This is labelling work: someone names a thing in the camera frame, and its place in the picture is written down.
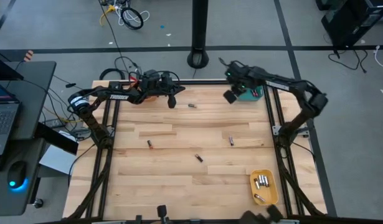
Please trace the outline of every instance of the pole base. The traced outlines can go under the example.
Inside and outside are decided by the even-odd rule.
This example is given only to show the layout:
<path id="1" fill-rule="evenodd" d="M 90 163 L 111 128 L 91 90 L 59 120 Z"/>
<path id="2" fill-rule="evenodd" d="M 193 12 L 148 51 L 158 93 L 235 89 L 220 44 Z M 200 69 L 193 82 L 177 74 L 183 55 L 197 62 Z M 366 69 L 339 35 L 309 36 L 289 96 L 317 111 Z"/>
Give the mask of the pole base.
<path id="1" fill-rule="evenodd" d="M 195 49 L 194 47 L 191 48 L 191 52 L 189 56 L 187 57 L 187 63 L 190 65 L 190 67 L 198 69 L 198 68 L 204 68 L 208 65 L 209 57 L 206 53 L 205 49 Z"/>

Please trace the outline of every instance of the black metal frame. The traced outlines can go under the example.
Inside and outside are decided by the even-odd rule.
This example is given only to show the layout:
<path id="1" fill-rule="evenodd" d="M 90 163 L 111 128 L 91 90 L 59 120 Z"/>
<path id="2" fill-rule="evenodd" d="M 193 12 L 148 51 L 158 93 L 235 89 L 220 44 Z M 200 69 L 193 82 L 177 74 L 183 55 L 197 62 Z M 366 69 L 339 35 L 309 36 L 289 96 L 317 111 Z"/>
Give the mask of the black metal frame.
<path id="1" fill-rule="evenodd" d="M 123 86 L 129 85 L 129 84 L 130 83 L 128 81 L 110 82 L 109 86 L 111 86 L 111 87 L 120 86 L 120 88 L 122 88 Z M 181 80 L 180 84 L 181 85 L 226 85 L 229 83 L 227 82 L 227 80 Z M 274 118 L 274 114 L 273 114 L 273 108 L 272 108 L 272 104 L 271 104 L 270 95 L 268 93 L 268 87 L 264 86 L 263 91 L 265 94 L 265 100 L 266 100 L 266 106 L 267 106 L 267 112 L 268 112 L 270 127 L 272 127 L 272 126 L 275 126 L 275 118 Z M 274 94 L 274 100 L 275 100 L 275 104 L 276 104 L 276 108 L 277 108 L 278 117 L 280 119 L 280 124 L 283 124 L 285 122 L 284 121 L 284 115 L 283 115 L 283 112 L 281 109 L 280 97 L 279 97 L 276 89 L 273 89 L 273 94 Z M 104 114 L 103 114 L 103 124 L 104 125 L 107 125 L 107 122 L 108 122 L 108 115 L 110 114 L 110 105 L 111 105 L 111 100 L 106 101 L 105 110 L 104 110 Z M 116 101 L 115 107 L 114 107 L 112 124 L 111 124 L 113 128 L 116 127 L 116 123 L 118 121 L 119 108 L 120 108 L 120 101 Z M 280 148 L 275 146 L 275 155 L 276 155 L 277 164 L 279 167 L 280 167 L 280 163 L 282 162 L 281 161 L 282 156 L 281 156 L 280 150 L 281 150 Z M 312 150 L 314 152 L 319 151 L 319 149 L 314 149 L 314 148 Z M 287 154 L 288 169 L 290 171 L 291 176 L 297 182 L 296 170 L 295 170 L 295 165 L 293 163 L 291 150 L 290 150 L 290 148 L 287 148 L 287 149 L 285 149 L 285 151 Z M 94 165 L 94 170 L 93 170 L 93 175 L 92 175 L 91 186 L 93 185 L 93 183 L 95 183 L 97 181 L 98 173 L 100 170 L 101 159 L 102 159 L 102 150 L 98 150 L 96 153 L 96 159 L 95 159 L 95 165 Z M 106 162 L 110 163 L 111 160 L 112 160 L 112 153 L 107 155 Z M 320 163 L 323 164 L 323 158 L 321 156 L 316 157 L 316 162 L 317 161 L 320 161 Z M 105 208 L 105 199 L 106 199 L 106 194 L 107 194 L 107 190 L 108 190 L 108 178 L 109 178 L 109 173 L 108 173 L 106 179 L 104 180 L 104 182 L 102 183 L 102 191 L 101 191 L 101 195 L 100 195 L 100 202 L 98 205 L 98 216 L 92 217 L 92 210 L 93 210 L 93 203 L 94 203 L 94 200 L 93 200 L 92 203 L 90 203 L 90 205 L 87 208 L 86 218 L 98 218 L 100 220 L 103 219 L 104 208 Z M 281 191 L 284 195 L 286 215 L 288 217 L 292 216 L 294 218 L 298 217 L 298 216 L 303 216 L 305 214 L 304 210 L 303 210 L 303 205 L 300 202 L 297 195 L 295 195 L 295 198 L 296 198 L 296 202 L 297 202 L 299 215 L 294 215 L 292 213 L 290 193 L 288 191 L 287 181 L 285 180 L 284 176 L 281 175 L 281 173 L 280 173 L 280 180 L 281 180 Z M 320 181 L 323 182 L 323 181 L 328 181 L 328 180 L 325 177 L 324 180 L 320 179 Z M 235 222 L 238 222 L 238 220 L 201 220 L 201 221 L 202 222 L 208 222 L 208 223 L 235 223 Z"/>

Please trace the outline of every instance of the wood plank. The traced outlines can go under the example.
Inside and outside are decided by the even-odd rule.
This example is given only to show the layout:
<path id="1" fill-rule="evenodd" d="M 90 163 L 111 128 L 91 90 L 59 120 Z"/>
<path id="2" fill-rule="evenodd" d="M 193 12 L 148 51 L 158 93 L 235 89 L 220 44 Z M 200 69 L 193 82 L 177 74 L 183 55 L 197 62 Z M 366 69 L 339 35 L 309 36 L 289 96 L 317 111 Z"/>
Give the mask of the wood plank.
<path id="1" fill-rule="evenodd" d="M 93 86 L 97 85 L 108 82 L 95 81 Z M 249 184 L 250 173 L 259 169 L 273 172 L 279 194 L 276 206 L 285 214 L 265 100 L 230 105 L 222 97 L 228 89 L 225 85 L 187 86 L 176 96 L 174 109 L 168 108 L 164 97 L 141 105 L 121 103 L 105 220 L 134 220 L 136 215 L 157 220 L 156 207 L 161 204 L 167 205 L 172 220 L 236 219 L 247 210 L 266 214 L 266 207 L 253 201 Z M 298 103 L 289 93 L 279 94 L 284 117 L 290 121 L 300 112 Z M 197 108 L 189 108 L 189 103 Z M 100 120 L 103 109 L 104 103 L 94 112 Z M 235 146 L 229 144 L 229 136 Z M 308 139 L 298 137 L 295 142 L 310 149 Z M 78 153 L 92 144 L 91 140 L 81 142 Z M 325 212 L 312 155 L 296 145 L 291 151 L 300 187 Z M 64 217 L 90 188 L 95 154 L 96 149 L 91 149 L 74 167 Z M 204 161 L 199 162 L 195 154 Z M 293 197 L 291 205 L 296 210 Z"/>

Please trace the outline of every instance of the black stand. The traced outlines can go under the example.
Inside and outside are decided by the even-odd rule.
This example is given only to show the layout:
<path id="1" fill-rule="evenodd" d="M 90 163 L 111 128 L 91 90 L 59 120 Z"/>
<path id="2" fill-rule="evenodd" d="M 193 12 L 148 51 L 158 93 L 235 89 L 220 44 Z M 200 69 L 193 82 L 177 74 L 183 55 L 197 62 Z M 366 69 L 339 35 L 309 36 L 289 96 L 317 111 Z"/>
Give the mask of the black stand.
<path id="1" fill-rule="evenodd" d="M 208 0 L 192 1 L 192 46 L 187 63 L 192 68 L 204 68 L 209 62 L 206 54 Z"/>

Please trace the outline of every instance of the orange tray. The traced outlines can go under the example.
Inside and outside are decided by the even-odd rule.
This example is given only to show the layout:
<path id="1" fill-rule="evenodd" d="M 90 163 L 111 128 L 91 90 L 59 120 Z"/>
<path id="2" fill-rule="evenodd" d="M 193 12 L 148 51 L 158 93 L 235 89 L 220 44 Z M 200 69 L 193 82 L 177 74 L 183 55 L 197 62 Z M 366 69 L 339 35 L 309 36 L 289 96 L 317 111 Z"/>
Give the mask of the orange tray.
<path id="1" fill-rule="evenodd" d="M 260 186 L 260 189 L 256 188 L 254 179 L 258 179 L 259 175 L 267 176 L 268 187 Z M 263 170 L 254 170 L 250 175 L 250 183 L 252 189 L 252 197 L 255 200 L 255 203 L 258 205 L 274 205 L 278 202 L 278 193 L 276 188 L 276 183 L 274 181 L 273 173 L 268 169 Z M 265 199 L 265 202 L 261 201 L 258 198 L 255 198 L 254 195 L 257 194 Z"/>

